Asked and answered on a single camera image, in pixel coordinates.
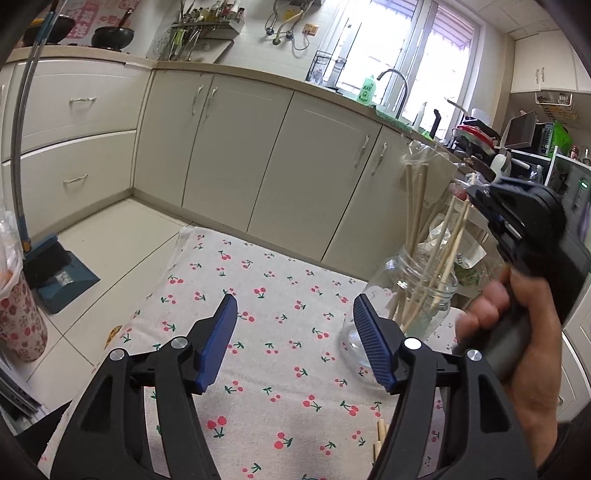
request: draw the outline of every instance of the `tablecloth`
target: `tablecloth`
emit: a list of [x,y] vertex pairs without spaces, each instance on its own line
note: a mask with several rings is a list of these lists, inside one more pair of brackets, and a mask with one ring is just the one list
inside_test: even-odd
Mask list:
[[[361,480],[371,470],[376,421],[389,423],[397,400],[351,360],[339,337],[364,286],[232,236],[185,228],[164,277],[105,355],[157,350],[234,295],[239,318],[217,380],[193,397],[221,477]],[[451,350],[453,332],[446,321],[431,347]],[[40,460],[46,474],[78,398]],[[154,469],[168,476],[153,388],[145,389],[145,411]],[[422,474],[434,469],[440,448],[438,395],[433,411]]]

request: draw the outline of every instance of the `black pot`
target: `black pot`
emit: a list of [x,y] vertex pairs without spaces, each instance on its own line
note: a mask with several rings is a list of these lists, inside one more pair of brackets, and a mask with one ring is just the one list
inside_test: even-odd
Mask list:
[[[25,30],[24,35],[22,36],[22,42],[25,44],[26,47],[31,47],[33,42],[35,41],[35,37],[39,33],[39,29],[41,28],[41,24],[29,27]],[[68,17],[67,15],[60,15],[57,17],[56,23],[53,25],[51,32],[49,32],[49,37],[47,39],[47,43],[58,43],[61,42],[64,38],[67,37],[68,33],[72,31],[76,25],[76,20],[72,17]]]
[[99,27],[95,30],[90,44],[97,48],[121,51],[134,39],[134,31],[130,28]]

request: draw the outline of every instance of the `human hand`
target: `human hand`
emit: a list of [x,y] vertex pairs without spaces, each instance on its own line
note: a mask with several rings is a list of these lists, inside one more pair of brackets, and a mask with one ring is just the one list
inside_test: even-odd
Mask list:
[[507,282],[530,313],[531,342],[513,376],[504,385],[530,445],[536,467],[548,457],[557,438],[556,406],[560,391],[562,337],[550,286],[506,268],[490,282],[456,323],[458,343],[479,329],[491,329],[509,307]]

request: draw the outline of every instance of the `faucet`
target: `faucet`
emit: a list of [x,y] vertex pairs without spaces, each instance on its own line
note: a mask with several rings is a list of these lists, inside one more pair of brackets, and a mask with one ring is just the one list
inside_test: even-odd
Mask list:
[[398,119],[400,119],[400,115],[402,114],[402,109],[404,108],[404,104],[406,103],[406,99],[408,96],[408,82],[406,80],[406,77],[396,69],[388,69],[388,70],[380,73],[378,75],[378,78],[376,78],[376,80],[381,80],[382,77],[384,75],[386,75],[388,72],[396,73],[400,78],[402,78],[402,81],[404,82],[404,95],[402,96],[402,102],[400,103],[400,106],[398,107],[398,112],[396,112],[396,117],[395,117],[396,120],[398,120]]

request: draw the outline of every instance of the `cabinet handle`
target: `cabinet handle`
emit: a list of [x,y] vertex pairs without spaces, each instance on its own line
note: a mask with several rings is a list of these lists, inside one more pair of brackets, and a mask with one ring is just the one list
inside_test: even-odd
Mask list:
[[213,96],[216,94],[216,92],[217,92],[217,87],[215,87],[215,88],[212,90],[212,94],[211,94],[211,96],[209,97],[209,100],[207,101],[207,112],[205,113],[205,118],[206,118],[206,119],[207,119],[207,118],[209,118],[209,105],[211,105],[211,102],[212,102],[212,100],[213,100]]
[[96,97],[70,98],[70,103],[74,102],[96,102]]
[[81,177],[76,177],[75,179],[71,179],[71,180],[64,180],[64,185],[68,185],[69,183],[75,183],[77,181],[82,181],[82,180],[86,179],[87,177],[88,177],[88,174],[85,173]]
[[368,143],[369,143],[369,135],[367,135],[365,137],[365,142],[363,143],[363,147],[361,147],[361,152],[359,152],[359,158],[357,159],[357,162],[355,162],[355,166],[353,168],[359,167],[359,163],[361,162],[361,159],[363,158],[363,154],[365,153],[365,149],[367,148]]
[[197,93],[195,94],[195,96],[193,97],[193,104],[191,106],[191,115],[195,116],[195,102],[197,102],[197,97],[199,96],[199,93],[201,93],[201,90],[203,90],[203,85],[201,85],[198,89],[197,89]]
[[378,171],[379,166],[382,164],[383,160],[384,160],[384,154],[386,153],[386,149],[388,148],[388,144],[384,143],[384,147],[382,148],[382,152],[379,155],[378,158],[378,163],[374,168],[374,171],[371,173],[371,176],[373,177],[375,175],[375,173]]

